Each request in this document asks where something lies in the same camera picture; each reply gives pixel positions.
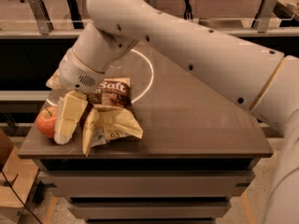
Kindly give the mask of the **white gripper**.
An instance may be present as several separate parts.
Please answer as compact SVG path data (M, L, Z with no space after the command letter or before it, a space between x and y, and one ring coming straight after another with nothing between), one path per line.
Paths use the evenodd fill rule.
M72 49L66 52L58 70L46 82L50 89L58 90L62 86L70 91L58 102L54 128L57 144L64 145L70 141L88 104L84 93L94 92L102 79L103 75L83 64Z

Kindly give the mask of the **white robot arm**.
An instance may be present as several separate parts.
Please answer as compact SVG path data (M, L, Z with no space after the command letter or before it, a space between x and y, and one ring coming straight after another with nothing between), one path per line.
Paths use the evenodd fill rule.
M91 18L48 80L94 91L110 65L145 42L284 137L263 224L299 224L299 61L163 13L144 0L87 0Z

